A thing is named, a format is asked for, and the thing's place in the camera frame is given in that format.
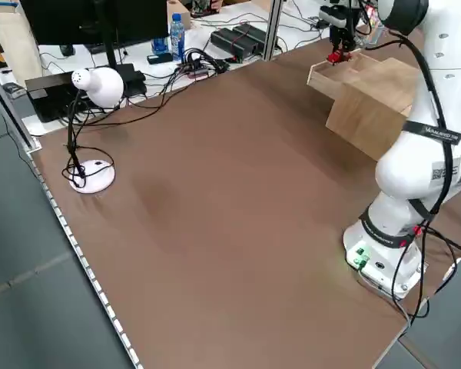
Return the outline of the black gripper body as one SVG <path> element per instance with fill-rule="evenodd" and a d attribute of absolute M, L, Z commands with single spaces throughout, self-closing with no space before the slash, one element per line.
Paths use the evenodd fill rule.
<path fill-rule="evenodd" d="M 330 23 L 329 40 L 333 48 L 356 48 L 358 46 L 355 28 L 351 22 L 347 22 L 344 27 Z"/>

